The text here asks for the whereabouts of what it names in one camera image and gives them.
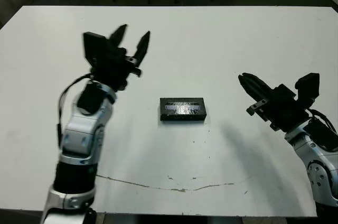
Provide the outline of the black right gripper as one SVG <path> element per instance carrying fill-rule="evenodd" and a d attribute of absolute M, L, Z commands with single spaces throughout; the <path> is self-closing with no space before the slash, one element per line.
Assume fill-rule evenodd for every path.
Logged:
<path fill-rule="evenodd" d="M 309 119 L 309 114 L 294 99 L 296 94 L 284 84 L 271 89 L 254 74 L 245 72 L 238 79 L 245 92 L 256 101 L 247 112 L 271 122 L 274 131 L 290 132 Z"/>

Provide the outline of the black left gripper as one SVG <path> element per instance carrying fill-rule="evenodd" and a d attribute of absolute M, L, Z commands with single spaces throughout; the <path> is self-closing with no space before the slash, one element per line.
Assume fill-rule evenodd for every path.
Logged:
<path fill-rule="evenodd" d="M 141 37 L 135 54 L 128 56 L 127 50 L 119 47 L 126 29 L 127 24 L 123 24 L 110 35 L 109 41 L 113 46 L 102 45 L 91 48 L 93 80 L 109 86 L 115 92 L 126 88 L 130 74 L 141 76 L 139 66 L 147 53 L 151 35 L 151 32 L 147 31 Z"/>

